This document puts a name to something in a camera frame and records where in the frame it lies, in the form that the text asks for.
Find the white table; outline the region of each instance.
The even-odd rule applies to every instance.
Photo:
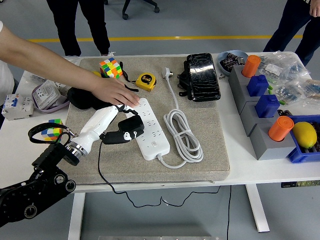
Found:
[[[187,54],[172,55],[172,57],[174,56],[183,57]],[[166,57],[166,55],[142,57]],[[218,54],[212,54],[212,57],[217,76],[219,76],[221,71],[217,65]],[[31,73],[24,72],[17,89],[17,93],[25,97],[30,96],[31,91],[39,84],[32,82],[30,76]],[[292,164],[288,159],[257,160],[251,141],[243,128],[228,79],[220,79],[219,87],[221,99],[217,101],[217,107],[230,164],[230,174],[225,180],[216,182],[117,184],[115,187],[118,191],[122,191],[246,185],[257,229],[259,232],[268,232],[269,226],[256,184],[319,180],[320,162]],[[320,114],[320,110],[304,108],[299,105],[281,106],[281,108],[290,110],[294,115]],[[51,114],[41,114],[35,111],[31,118],[4,121],[0,131],[0,151],[1,164],[5,167],[0,168],[0,188],[29,179],[33,173],[32,162],[47,148],[45,144],[34,144],[29,141],[27,134],[29,129],[45,123],[49,119],[62,119],[62,122],[65,123],[67,114],[68,108],[66,107]],[[102,191],[111,191],[111,188],[107,185],[81,185],[76,187],[69,239],[80,239],[85,193]]]

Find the gray block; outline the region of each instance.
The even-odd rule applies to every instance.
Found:
[[[259,123],[250,135],[257,160],[284,159],[296,148],[290,133],[280,142],[272,140],[268,135],[272,125],[272,123]]]
[[[251,78],[242,75],[243,65],[233,66],[229,76],[229,84],[239,115],[243,111],[247,102],[259,101],[259,96],[250,96],[247,86]]]
[[[279,117],[279,115],[276,114],[276,116],[274,117],[260,118],[255,108],[256,105],[257,105],[257,101],[247,102],[240,114],[242,125],[244,127],[245,134],[247,137],[250,137],[251,133],[253,132],[257,124],[273,125],[276,122],[277,118]]]

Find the human hand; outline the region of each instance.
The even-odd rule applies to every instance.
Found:
[[[136,94],[126,89],[123,82],[115,78],[99,78],[91,92],[104,102],[113,105],[124,104],[131,108],[137,106],[140,100]]]
[[[313,17],[320,17],[320,0],[311,0],[309,13]]]

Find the person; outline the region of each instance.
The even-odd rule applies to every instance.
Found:
[[[306,66],[320,46],[320,0],[287,0],[279,27],[263,51],[284,51],[304,25],[303,37],[295,53]]]
[[[84,17],[88,21],[93,42],[101,56],[113,56],[109,51],[110,41],[105,23],[104,0],[46,0],[53,13],[54,23],[58,30],[60,43],[66,56],[80,56],[75,21],[78,3]]]
[[[13,34],[0,21],[0,102],[12,93],[14,78],[7,64],[70,87],[90,91],[98,99],[132,108],[140,98],[116,78],[102,78],[37,43]]]

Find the tape measure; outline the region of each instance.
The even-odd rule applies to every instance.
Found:
[[[135,84],[144,90],[151,91],[154,89],[157,83],[155,75],[149,72],[142,73],[138,79],[135,81]]]

